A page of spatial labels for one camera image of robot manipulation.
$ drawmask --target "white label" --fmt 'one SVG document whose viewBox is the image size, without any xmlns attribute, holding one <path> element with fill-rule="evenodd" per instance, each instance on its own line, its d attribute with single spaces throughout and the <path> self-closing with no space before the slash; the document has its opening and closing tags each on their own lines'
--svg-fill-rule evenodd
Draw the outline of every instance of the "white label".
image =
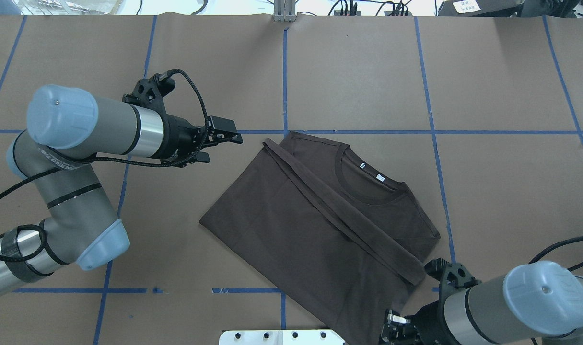
<svg viewBox="0 0 583 345">
<path fill-rule="evenodd" d="M 469 13 L 469 12 L 481 11 L 481 8 L 479 7 L 479 5 L 477 4 L 477 1 L 475 1 L 475 0 L 458 1 L 458 2 L 454 2 L 453 5 L 455 7 L 455 10 L 458 11 L 458 13 Z"/>
</svg>

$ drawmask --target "white metal plate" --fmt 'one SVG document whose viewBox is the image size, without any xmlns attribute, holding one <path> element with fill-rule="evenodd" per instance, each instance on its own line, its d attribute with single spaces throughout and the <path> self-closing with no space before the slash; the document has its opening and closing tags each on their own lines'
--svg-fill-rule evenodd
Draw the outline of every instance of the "white metal plate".
<svg viewBox="0 0 583 345">
<path fill-rule="evenodd" d="M 479 7 L 477 1 L 475 0 L 463 0 L 453 3 L 455 10 L 458 13 L 470 13 L 481 11 L 481 7 Z"/>
<path fill-rule="evenodd" d="M 344 345 L 333 330 L 257 330 L 225 331 L 219 345 Z"/>
</svg>

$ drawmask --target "metal bracket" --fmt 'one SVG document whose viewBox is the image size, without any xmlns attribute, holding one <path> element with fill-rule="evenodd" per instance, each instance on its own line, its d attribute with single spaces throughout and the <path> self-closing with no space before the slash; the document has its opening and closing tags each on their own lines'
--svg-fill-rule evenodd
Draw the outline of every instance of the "metal bracket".
<svg viewBox="0 0 583 345">
<path fill-rule="evenodd" d="M 275 22 L 296 21 L 296 0 L 273 0 Z"/>
<path fill-rule="evenodd" d="M 423 267 L 427 275 L 439 281 L 439 300 L 423 306 L 414 316 L 400 317 L 394 310 L 385 311 L 379 343 L 382 345 L 453 344 L 447 330 L 445 300 L 455 293 L 481 284 L 459 263 L 434 259 Z"/>
<path fill-rule="evenodd" d="M 344 345 L 333 330 L 225 331 L 219 345 Z"/>
</svg>

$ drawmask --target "blue tape line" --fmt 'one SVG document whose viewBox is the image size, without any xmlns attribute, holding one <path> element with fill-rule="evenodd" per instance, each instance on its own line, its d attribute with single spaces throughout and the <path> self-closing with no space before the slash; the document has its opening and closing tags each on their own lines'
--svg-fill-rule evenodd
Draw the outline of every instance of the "blue tape line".
<svg viewBox="0 0 583 345">
<path fill-rule="evenodd" d="M 223 287 L 212 289 L 213 293 L 282 293 L 279 288 L 276 287 Z"/>
<path fill-rule="evenodd" d="M 290 129 L 308 135 L 577 135 L 577 131 L 528 131 L 528 130 L 500 130 L 500 129 Z M 238 131 L 241 134 L 283 134 L 283 131 L 275 129 L 244 129 Z"/>
<path fill-rule="evenodd" d="M 556 52 L 554 50 L 554 44 L 552 43 L 552 36 L 549 33 L 548 18 L 546 16 L 543 16 L 543 26 L 545 27 L 545 34 L 548 37 L 549 49 L 552 52 L 552 57 L 554 59 L 554 65 L 556 67 L 556 72 L 558 72 L 558 78 L 560 79 L 560 83 L 562 84 L 562 89 L 564 90 L 566 102 L 568 103 L 568 109 L 571 111 L 572 121 L 575 123 L 575 129 L 577 130 L 577 134 L 579 135 L 579 141 L 581 142 L 581 147 L 583 148 L 583 134 L 581 133 L 581 127 L 579 126 L 579 120 L 577 120 L 577 114 L 575 114 L 575 109 L 572 106 L 571 97 L 568 93 L 568 88 L 566 88 L 566 83 L 564 81 L 564 77 L 562 76 L 562 72 L 560 70 L 560 64 L 558 63 L 558 57 L 556 57 Z"/>
<path fill-rule="evenodd" d="M 413 19 L 415 21 L 415 35 L 417 38 L 417 50 L 419 51 L 419 61 L 421 62 L 421 78 L 423 78 L 423 92 L 426 96 L 426 107 L 428 108 L 428 115 L 432 116 L 432 104 L 430 103 L 430 93 L 428 92 L 428 78 L 426 77 L 426 66 L 423 63 L 423 49 L 421 48 L 421 36 L 419 34 L 419 21 L 417 20 L 417 17 L 413 17 Z"/>
<path fill-rule="evenodd" d="M 287 330 L 287 320 L 285 312 L 285 293 L 281 292 L 281 329 Z"/>
<path fill-rule="evenodd" d="M 576 131 L 509 131 L 509 130 L 457 130 L 437 129 L 438 135 L 576 135 Z"/>
<path fill-rule="evenodd" d="M 123 201 L 125 201 L 125 190 L 128 185 L 128 173 L 129 164 L 125 164 L 125 171 L 123 172 L 123 183 L 121 184 L 121 195 L 119 196 L 119 204 L 117 206 L 117 217 L 121 216 L 121 210 L 123 209 Z M 102 320 L 104 318 L 104 310 L 106 307 L 106 296 L 109 293 L 108 285 L 110 283 L 110 273 L 112 272 L 112 260 L 106 265 L 106 275 L 104 277 L 104 290 L 102 291 L 102 299 L 100 300 L 100 309 L 98 312 L 98 321 L 96 323 L 96 332 L 93 336 L 93 345 L 98 345 L 100 330 L 102 329 Z"/>
<path fill-rule="evenodd" d="M 443 182 L 443 170 L 441 169 L 441 157 L 439 156 L 438 142 L 436 142 L 436 129 L 434 127 L 434 117 L 432 116 L 432 104 L 430 103 L 430 93 L 428 92 L 428 79 L 426 77 L 426 66 L 423 61 L 423 51 L 421 50 L 421 35 L 419 31 L 419 21 L 415 20 L 415 31 L 417 36 L 417 49 L 419 51 L 419 62 L 421 64 L 421 76 L 423 77 L 423 88 L 426 94 L 426 107 L 428 109 L 428 119 L 430 121 L 430 131 L 432 134 L 432 146 L 434 147 L 434 159 L 436 160 L 436 172 L 439 177 L 439 186 L 441 188 L 441 200 L 445 209 L 445 218 L 447 220 L 447 235 L 449 236 L 449 253 L 451 261 L 455 262 L 454 237 L 451 233 L 451 221 L 449 219 L 449 208 L 447 207 L 447 196 L 445 194 L 445 183 Z"/>
<path fill-rule="evenodd" d="M 125 189 L 128 185 L 129 164 L 125 164 L 125 171 L 123 172 L 123 183 L 121 183 L 121 194 L 119 196 L 119 204 L 117 206 L 117 217 L 121 217 L 121 210 L 125 202 Z"/>
<path fill-rule="evenodd" d="M 151 24 L 151 37 L 149 37 L 149 48 L 147 48 L 147 58 L 144 60 L 144 78 L 149 72 L 149 60 L 151 60 L 151 48 L 153 47 L 153 37 L 155 36 L 155 25 L 157 24 L 157 16 L 153 16 L 153 23 Z"/>
<path fill-rule="evenodd" d="M 280 130 L 270 130 L 270 129 L 256 129 L 256 130 L 241 130 L 238 131 L 238 133 L 241 133 L 241 135 L 282 135 L 285 134 L 284 131 L 280 131 Z"/>
<path fill-rule="evenodd" d="M 105 289 L 100 287 L 22 287 L 14 290 L 14 293 L 103 293 Z M 109 288 L 107 293 L 147 293 L 146 288 Z"/>
<path fill-rule="evenodd" d="M 21 33 L 23 33 L 23 28 L 25 27 L 25 22 L 27 21 L 27 16 L 23 16 L 23 20 L 21 21 L 21 26 L 19 26 L 19 31 L 17 33 L 17 37 L 15 37 L 15 43 L 12 45 L 11 54 L 8 56 L 8 60 L 6 61 L 6 66 L 4 66 L 4 71 L 2 72 L 2 77 L 0 78 L 0 92 L 2 91 L 2 85 L 4 85 L 4 80 L 6 79 L 6 74 L 8 73 L 8 68 L 11 67 L 12 57 L 15 55 L 15 51 L 17 50 L 17 46 L 19 44 L 19 39 L 21 38 Z"/>
<path fill-rule="evenodd" d="M 353 130 L 353 129 L 331 129 L 331 130 L 294 130 L 300 133 L 306 133 L 308 135 L 429 135 L 432 132 L 428 130 L 421 129 L 366 129 L 366 130 Z"/>
<path fill-rule="evenodd" d="M 287 30 L 283 30 L 283 135 L 289 133 L 287 129 Z"/>
<path fill-rule="evenodd" d="M 71 288 L 71 287 L 22 287 L 15 293 L 102 293 L 103 288 Z"/>
<path fill-rule="evenodd" d="M 147 293 L 147 288 L 109 288 L 106 293 Z"/>
<path fill-rule="evenodd" d="M 106 307 L 106 296 L 108 295 L 108 283 L 110 281 L 110 271 L 112 270 L 112 261 L 109 261 L 106 265 L 106 276 L 104 278 L 104 289 L 102 291 L 102 298 L 100 299 L 100 309 L 98 312 L 98 321 L 96 323 L 96 332 L 93 336 L 93 345 L 98 345 L 99 343 L 99 335 L 102 329 L 102 321 L 104 319 L 104 310 Z"/>
</svg>

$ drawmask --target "brown t-shirt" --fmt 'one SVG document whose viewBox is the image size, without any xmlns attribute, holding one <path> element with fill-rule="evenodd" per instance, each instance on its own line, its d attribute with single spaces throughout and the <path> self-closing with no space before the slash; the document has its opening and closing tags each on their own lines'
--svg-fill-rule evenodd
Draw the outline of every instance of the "brown t-shirt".
<svg viewBox="0 0 583 345">
<path fill-rule="evenodd" d="M 440 238 L 406 184 L 296 132 L 267 139 L 200 223 L 351 345 L 378 342 Z"/>
</svg>

